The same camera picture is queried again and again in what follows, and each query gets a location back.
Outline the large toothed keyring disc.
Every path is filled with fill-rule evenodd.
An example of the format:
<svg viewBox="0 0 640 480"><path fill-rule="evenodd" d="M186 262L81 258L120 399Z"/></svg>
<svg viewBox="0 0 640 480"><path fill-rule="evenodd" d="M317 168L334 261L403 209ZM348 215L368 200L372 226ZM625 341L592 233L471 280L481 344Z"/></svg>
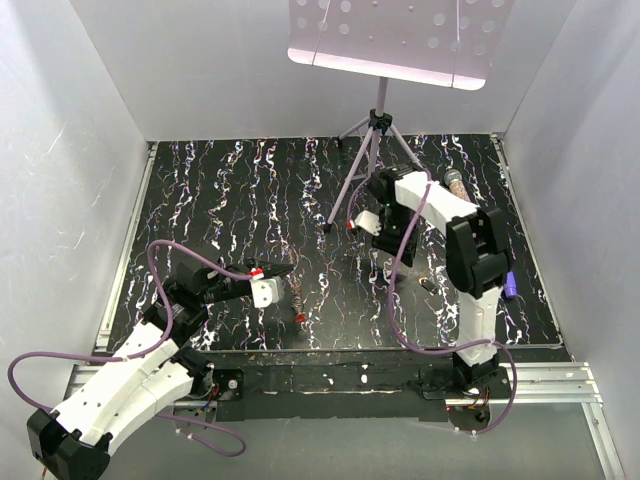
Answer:
<svg viewBox="0 0 640 480"><path fill-rule="evenodd" d="M302 326L307 321L307 317L305 313L304 299L302 298L301 276L297 270L298 254L293 248L289 249L289 258L294 266L292 273L289 275L290 286L293 293L292 309L295 312L296 324L298 326Z"/></svg>

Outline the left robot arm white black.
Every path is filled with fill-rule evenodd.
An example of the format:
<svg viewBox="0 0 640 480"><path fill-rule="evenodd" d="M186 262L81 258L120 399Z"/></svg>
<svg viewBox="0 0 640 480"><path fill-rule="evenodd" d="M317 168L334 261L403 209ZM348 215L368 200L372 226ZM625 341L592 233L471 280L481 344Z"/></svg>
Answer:
<svg viewBox="0 0 640 480"><path fill-rule="evenodd" d="M283 297L291 264L250 259L231 265L231 277L181 263L163 287L169 303L156 301L117 350L73 395L27 421L33 456L57 479L97 479L119 446L173 402L214 400L228 393L239 373L219 375L190 339L209 318L208 305L251 298L265 308Z"/></svg>

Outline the white black key fob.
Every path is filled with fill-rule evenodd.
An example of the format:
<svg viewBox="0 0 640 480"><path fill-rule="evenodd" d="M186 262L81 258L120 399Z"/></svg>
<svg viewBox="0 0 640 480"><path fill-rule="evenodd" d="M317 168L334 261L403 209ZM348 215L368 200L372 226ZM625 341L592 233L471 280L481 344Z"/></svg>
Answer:
<svg viewBox="0 0 640 480"><path fill-rule="evenodd" d="M427 278L421 278L419 283L427 291L434 292L437 289L437 287Z"/></svg>

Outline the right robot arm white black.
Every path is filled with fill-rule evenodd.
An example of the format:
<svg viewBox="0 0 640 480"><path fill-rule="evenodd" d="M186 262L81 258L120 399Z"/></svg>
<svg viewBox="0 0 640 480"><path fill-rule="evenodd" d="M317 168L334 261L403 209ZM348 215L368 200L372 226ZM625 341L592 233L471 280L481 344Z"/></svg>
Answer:
<svg viewBox="0 0 640 480"><path fill-rule="evenodd" d="M432 354L452 356L451 382L460 395L479 395L498 374L497 306L511 270L501 210L484 210L411 166L381 170L371 177L368 189L382 209L378 215L361 212L355 225L371 235L374 248L394 257L389 308L394 306L399 265L411 267L414 262L418 220L444 236L446 275L459 302L458 339L454 347Z"/></svg>

